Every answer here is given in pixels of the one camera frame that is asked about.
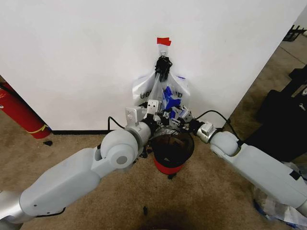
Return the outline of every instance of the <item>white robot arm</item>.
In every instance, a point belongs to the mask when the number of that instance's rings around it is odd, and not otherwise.
[[[148,103],[151,108],[147,109],[145,119],[141,107],[126,108],[125,130],[107,134],[101,148],[87,148],[73,154],[44,172],[21,194],[1,192],[0,229],[17,230],[32,218],[59,214],[94,190],[110,172],[130,167],[161,125],[162,119],[157,116],[160,102]],[[191,119],[190,111],[183,108],[174,124],[180,126],[181,122],[182,130],[194,132],[204,143],[210,143],[214,153],[255,186],[307,216],[307,185],[298,173],[253,146],[238,144],[233,134],[217,132],[210,122],[195,119],[191,122]],[[183,126],[185,121],[189,128]]]
[[[210,122],[202,124],[196,135],[264,193],[307,217],[307,185],[299,173],[254,146],[239,146],[235,135],[216,132]]]

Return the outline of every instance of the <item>fire extinguisher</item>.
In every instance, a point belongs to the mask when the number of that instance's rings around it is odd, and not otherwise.
[[[0,83],[0,109],[36,139],[45,138],[51,133],[48,126],[8,83]]]

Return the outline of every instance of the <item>clear plastic bag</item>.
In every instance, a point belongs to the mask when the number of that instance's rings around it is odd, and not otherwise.
[[[190,92],[188,81],[175,76],[171,71],[171,61],[167,56],[168,47],[171,44],[169,38],[157,38],[160,57],[156,63],[155,71],[151,74],[138,78],[133,83],[133,103],[138,106],[152,99],[162,102],[162,109],[171,105],[188,106]]]
[[[300,168],[293,163],[285,163],[300,173]],[[295,229],[307,230],[307,218],[295,208],[277,202],[259,188],[254,188],[254,206],[267,219],[279,219]]]
[[[159,74],[156,75],[155,71],[145,77],[137,79],[133,83],[132,94],[134,105],[140,105],[150,99],[159,100],[163,103],[163,108],[167,106],[167,98],[165,91],[169,88],[172,93],[172,98],[180,99],[180,105],[188,106],[190,92],[187,79],[179,76],[174,76],[169,72],[167,80],[160,82]]]

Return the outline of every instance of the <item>white wall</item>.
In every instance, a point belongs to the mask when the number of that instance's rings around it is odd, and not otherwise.
[[[194,115],[229,116],[307,0],[2,0],[0,74],[53,130],[125,124],[156,38],[190,81]],[[224,122],[216,115],[210,120]]]
[[[301,14],[299,15],[299,17],[297,18],[294,24],[307,28],[307,6],[301,12]]]

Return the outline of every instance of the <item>black debris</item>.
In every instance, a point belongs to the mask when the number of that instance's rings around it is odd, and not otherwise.
[[[51,146],[53,144],[53,142],[52,142],[52,140],[48,140],[48,141],[44,141],[43,144]]]
[[[143,213],[144,213],[144,216],[147,216],[148,208],[146,206],[143,207]]]
[[[147,152],[142,152],[142,154],[140,155],[140,157],[142,157],[142,158],[147,158],[147,157],[148,157]]]
[[[168,175],[168,179],[169,179],[169,180],[172,180],[172,179],[174,178],[174,176],[176,176],[176,175],[177,175],[177,173],[174,173],[174,174]]]

